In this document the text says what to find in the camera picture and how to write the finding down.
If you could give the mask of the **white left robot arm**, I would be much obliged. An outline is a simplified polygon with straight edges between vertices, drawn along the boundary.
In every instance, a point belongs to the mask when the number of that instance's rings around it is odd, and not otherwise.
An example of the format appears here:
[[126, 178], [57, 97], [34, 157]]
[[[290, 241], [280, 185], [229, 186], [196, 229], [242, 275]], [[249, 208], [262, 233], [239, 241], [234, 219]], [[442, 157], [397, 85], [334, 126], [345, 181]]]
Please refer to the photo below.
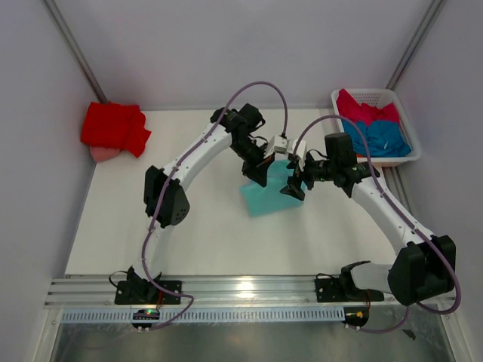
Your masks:
[[275, 157], [265, 155], [251, 134], [265, 124], [258, 108], [245, 104], [240, 110], [218, 109], [202, 135], [178, 158], [145, 173], [143, 200], [151, 218], [141, 257], [128, 269], [116, 292], [118, 304], [153, 304], [158, 298], [166, 243], [174, 227], [190, 210], [186, 190], [218, 154], [231, 149], [243, 160], [241, 172], [259, 186], [267, 186], [267, 174]]

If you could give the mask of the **teal t shirt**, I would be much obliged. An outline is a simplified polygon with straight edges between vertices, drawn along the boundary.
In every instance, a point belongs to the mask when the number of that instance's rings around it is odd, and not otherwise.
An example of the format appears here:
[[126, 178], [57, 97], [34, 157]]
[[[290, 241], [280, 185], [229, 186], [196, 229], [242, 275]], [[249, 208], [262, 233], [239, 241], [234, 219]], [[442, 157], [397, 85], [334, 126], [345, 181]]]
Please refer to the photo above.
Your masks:
[[274, 161], [271, 164], [266, 187], [254, 181], [239, 187], [250, 217], [265, 216], [303, 205], [302, 201], [280, 192], [287, 185], [288, 177], [292, 175], [292, 170], [287, 169], [288, 164], [288, 160]]

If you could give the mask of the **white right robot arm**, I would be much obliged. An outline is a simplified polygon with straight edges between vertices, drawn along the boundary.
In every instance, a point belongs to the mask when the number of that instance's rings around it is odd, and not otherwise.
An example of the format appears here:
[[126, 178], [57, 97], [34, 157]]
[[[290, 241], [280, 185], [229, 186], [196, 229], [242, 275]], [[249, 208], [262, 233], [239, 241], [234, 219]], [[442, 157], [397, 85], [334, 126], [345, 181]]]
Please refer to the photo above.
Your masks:
[[356, 299], [365, 290], [388, 293], [408, 306], [450, 292], [455, 287], [456, 245], [447, 235], [437, 237], [412, 217], [380, 181], [368, 163], [360, 163], [347, 133], [325, 138], [327, 157], [316, 161], [303, 140], [288, 142], [286, 154], [293, 170], [281, 193], [303, 200], [303, 187], [332, 182], [371, 216], [392, 245], [390, 265], [355, 262], [341, 269], [338, 290]]

